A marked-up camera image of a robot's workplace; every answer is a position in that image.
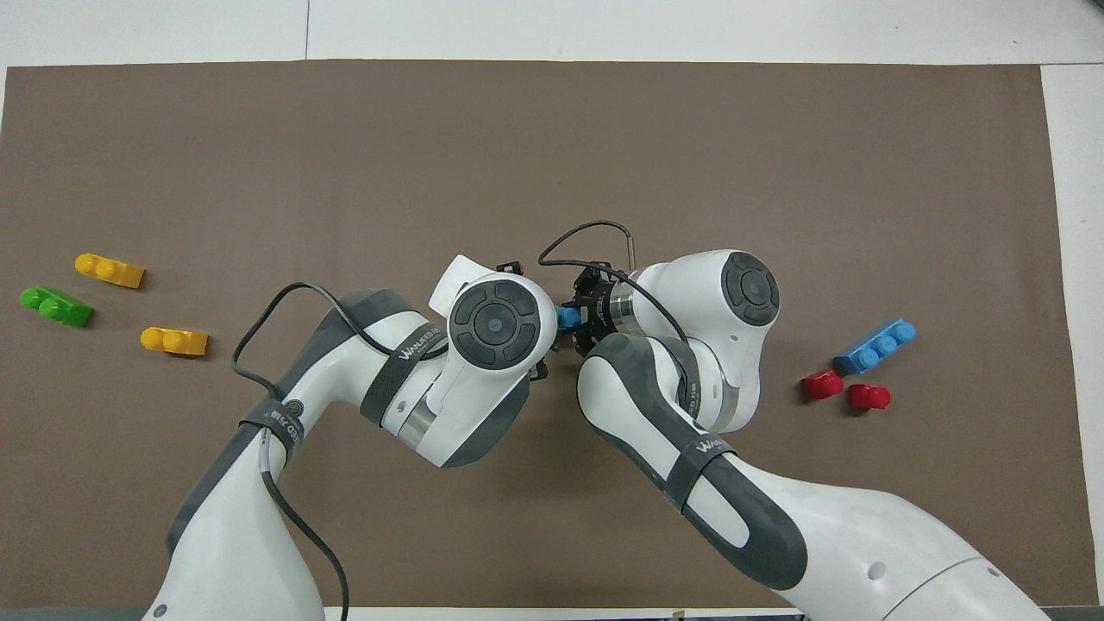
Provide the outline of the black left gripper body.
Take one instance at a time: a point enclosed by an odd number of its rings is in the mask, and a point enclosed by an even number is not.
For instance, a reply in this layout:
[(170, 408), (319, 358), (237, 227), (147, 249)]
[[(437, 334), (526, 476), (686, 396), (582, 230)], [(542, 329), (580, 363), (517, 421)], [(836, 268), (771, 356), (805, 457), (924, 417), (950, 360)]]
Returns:
[(545, 323), (548, 295), (537, 282), (524, 277), (519, 262), (499, 264), (493, 270), (510, 274), (510, 278), (493, 286), (493, 299), (510, 308), (517, 322), (514, 335), (505, 344), (505, 357), (511, 362), (524, 361), (540, 352), (542, 357), (530, 368), (529, 378), (532, 382), (546, 379), (549, 370), (544, 355), (549, 350), (549, 329)]

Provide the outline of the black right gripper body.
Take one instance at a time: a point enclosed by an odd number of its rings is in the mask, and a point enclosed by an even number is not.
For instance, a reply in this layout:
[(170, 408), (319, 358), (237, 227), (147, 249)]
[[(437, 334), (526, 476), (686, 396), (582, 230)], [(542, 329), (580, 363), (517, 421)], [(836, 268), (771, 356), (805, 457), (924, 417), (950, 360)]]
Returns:
[(618, 278), (596, 267), (584, 267), (574, 282), (573, 306), (582, 314), (580, 327), (573, 331), (575, 350), (587, 354), (617, 329), (611, 322), (611, 293)]

